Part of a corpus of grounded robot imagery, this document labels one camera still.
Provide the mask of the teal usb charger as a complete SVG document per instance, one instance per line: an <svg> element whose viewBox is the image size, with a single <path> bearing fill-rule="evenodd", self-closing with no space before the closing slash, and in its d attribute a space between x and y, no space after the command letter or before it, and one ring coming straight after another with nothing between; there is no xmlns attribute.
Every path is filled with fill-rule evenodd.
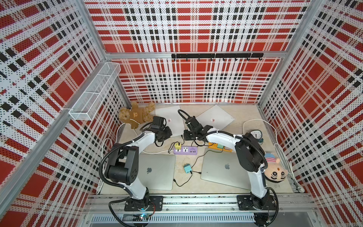
<svg viewBox="0 0 363 227"><path fill-rule="evenodd" d="M186 164L183 166L183 169L185 171L186 174L192 174L192 167L190 164Z"/></svg>

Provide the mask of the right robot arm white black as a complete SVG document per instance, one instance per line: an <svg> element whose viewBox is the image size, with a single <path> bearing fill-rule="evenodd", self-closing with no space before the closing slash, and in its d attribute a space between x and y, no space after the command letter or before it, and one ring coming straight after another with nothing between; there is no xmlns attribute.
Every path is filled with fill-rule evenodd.
<svg viewBox="0 0 363 227"><path fill-rule="evenodd" d="M265 152L250 134L235 135L214 129L212 126L202 126L194 116L179 109L178 114L185 121L187 130L184 139L216 143L231 148L236 152L239 164L248 172L251 185L251 203L256 210L262 210L269 199L264 172L268 167Z"/></svg>

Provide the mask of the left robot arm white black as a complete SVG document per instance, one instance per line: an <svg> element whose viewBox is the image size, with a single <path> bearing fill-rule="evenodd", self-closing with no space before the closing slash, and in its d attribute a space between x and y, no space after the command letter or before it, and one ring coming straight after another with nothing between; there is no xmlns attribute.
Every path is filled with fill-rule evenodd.
<svg viewBox="0 0 363 227"><path fill-rule="evenodd" d="M102 158L98 173L107 185L125 190L138 210L145 211L150 205L149 190L138 179L139 154L155 142L163 142L172 136L166 119L154 116L151 123L141 129L142 133L125 143L116 143Z"/></svg>

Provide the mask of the white laptop back left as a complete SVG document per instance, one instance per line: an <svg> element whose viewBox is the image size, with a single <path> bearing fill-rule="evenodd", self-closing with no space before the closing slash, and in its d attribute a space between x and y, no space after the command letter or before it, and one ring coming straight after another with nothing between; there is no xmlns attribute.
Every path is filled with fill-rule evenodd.
<svg viewBox="0 0 363 227"><path fill-rule="evenodd" d="M158 108L155 110L157 116L166 119L166 126L172 131L172 137L181 136L185 130L184 121L182 117L178 114L180 106Z"/></svg>

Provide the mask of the white laptop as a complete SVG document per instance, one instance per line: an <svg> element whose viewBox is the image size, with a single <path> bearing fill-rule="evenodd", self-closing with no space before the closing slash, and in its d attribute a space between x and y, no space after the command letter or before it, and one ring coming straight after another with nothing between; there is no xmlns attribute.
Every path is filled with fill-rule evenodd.
<svg viewBox="0 0 363 227"><path fill-rule="evenodd" d="M172 137L181 136L185 130L184 121L182 117L178 114L180 106L158 108L155 110L157 116L166 119L166 126L172 131Z"/></svg>
<svg viewBox="0 0 363 227"><path fill-rule="evenodd" d="M235 120L234 117L217 105L203 112L196 119L202 126L210 125L217 130L224 130Z"/></svg>

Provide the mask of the yellow usb charger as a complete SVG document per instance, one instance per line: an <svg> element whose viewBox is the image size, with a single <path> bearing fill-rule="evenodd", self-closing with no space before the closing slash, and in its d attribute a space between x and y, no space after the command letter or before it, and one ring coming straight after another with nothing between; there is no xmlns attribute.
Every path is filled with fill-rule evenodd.
<svg viewBox="0 0 363 227"><path fill-rule="evenodd" d="M182 149L181 144L179 142L175 143L175 149L176 150L181 150Z"/></svg>

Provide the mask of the white laptop back right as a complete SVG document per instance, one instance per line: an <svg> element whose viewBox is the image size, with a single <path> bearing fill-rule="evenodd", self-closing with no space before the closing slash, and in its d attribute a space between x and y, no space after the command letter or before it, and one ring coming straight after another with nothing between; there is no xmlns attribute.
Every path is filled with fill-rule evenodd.
<svg viewBox="0 0 363 227"><path fill-rule="evenodd" d="M202 126L210 125L217 130L224 130L235 120L234 117L217 105L203 112L196 119Z"/></svg>

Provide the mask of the silver laptop front left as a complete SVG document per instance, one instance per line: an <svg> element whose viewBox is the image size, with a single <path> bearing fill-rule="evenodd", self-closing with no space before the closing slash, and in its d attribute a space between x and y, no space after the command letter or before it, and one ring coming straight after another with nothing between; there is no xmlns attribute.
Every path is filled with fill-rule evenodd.
<svg viewBox="0 0 363 227"><path fill-rule="evenodd" d="M139 180L149 190L172 190L175 160L174 155L141 154L139 157Z"/></svg>

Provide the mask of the silver laptop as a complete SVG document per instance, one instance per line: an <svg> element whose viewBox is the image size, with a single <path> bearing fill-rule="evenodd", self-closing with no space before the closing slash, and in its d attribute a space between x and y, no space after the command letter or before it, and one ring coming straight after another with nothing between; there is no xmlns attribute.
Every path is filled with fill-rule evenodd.
<svg viewBox="0 0 363 227"><path fill-rule="evenodd" d="M235 153L208 153L204 156L201 179L250 190L248 172L240 165Z"/></svg>
<svg viewBox="0 0 363 227"><path fill-rule="evenodd" d="M149 190L172 190L175 160L174 155L141 154L139 157L139 180Z"/></svg>

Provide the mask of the silver laptop front right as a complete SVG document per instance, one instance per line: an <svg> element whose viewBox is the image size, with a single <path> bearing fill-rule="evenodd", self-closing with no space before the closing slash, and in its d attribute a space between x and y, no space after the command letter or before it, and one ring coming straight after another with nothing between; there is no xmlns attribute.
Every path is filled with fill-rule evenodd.
<svg viewBox="0 0 363 227"><path fill-rule="evenodd" d="M235 153L208 153L204 156L201 179L250 190L248 172L240 165Z"/></svg>

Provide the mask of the purple power strip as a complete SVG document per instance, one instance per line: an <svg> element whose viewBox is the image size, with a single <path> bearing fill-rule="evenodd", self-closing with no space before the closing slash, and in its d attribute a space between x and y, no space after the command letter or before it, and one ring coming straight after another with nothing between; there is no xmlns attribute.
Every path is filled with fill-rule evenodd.
<svg viewBox="0 0 363 227"><path fill-rule="evenodd" d="M181 146L181 149L174 148L175 155L197 155L198 148L194 146Z"/></svg>

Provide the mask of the orange power strip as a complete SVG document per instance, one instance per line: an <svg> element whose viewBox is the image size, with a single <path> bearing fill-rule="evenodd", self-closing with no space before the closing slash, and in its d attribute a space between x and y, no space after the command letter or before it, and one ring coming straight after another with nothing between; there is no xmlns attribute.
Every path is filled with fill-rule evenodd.
<svg viewBox="0 0 363 227"><path fill-rule="evenodd" d="M219 151L226 151L226 152L232 152L233 151L232 149L230 149L228 147L225 147L223 145L217 144L217 143L210 143L209 142L208 147L210 149L215 149L215 150L219 150Z"/></svg>

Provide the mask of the brown teddy bear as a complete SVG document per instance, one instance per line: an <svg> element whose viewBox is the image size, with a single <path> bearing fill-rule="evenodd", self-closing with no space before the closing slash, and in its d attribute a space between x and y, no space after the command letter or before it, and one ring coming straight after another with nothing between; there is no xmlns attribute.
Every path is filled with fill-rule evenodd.
<svg viewBox="0 0 363 227"><path fill-rule="evenodd" d="M151 102L146 107L140 108L137 102L131 103L131 109L125 107L119 111L119 119L122 123L130 124L132 129L137 129L140 124L149 123L153 121L153 115L155 103Z"/></svg>

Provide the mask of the plush doll striped hat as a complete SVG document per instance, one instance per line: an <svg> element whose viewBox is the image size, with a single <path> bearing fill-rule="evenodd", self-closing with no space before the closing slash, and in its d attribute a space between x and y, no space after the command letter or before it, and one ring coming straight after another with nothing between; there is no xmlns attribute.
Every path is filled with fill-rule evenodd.
<svg viewBox="0 0 363 227"><path fill-rule="evenodd" d="M282 166L280 158L274 154L266 153L265 159L268 163L268 168L265 170L265 178L273 183L279 183L286 179L288 171Z"/></svg>

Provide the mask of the black hook rail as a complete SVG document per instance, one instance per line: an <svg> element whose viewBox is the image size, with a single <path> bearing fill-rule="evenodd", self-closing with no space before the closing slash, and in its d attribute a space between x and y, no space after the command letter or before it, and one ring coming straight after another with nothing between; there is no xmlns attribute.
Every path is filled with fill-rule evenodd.
<svg viewBox="0 0 363 227"><path fill-rule="evenodd" d="M171 54L172 59L251 59L257 58L262 59L264 57L264 53L239 53L239 54Z"/></svg>

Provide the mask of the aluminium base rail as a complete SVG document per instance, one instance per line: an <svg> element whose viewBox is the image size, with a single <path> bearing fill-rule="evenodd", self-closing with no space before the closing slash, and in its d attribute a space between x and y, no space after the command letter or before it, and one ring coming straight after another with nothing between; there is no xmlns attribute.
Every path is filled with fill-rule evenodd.
<svg viewBox="0 0 363 227"><path fill-rule="evenodd" d="M256 210L245 194L164 194L160 211L126 211L126 202L114 204L126 224L141 227L253 227L256 219L272 220L273 227L323 227L315 203L307 194L279 194Z"/></svg>

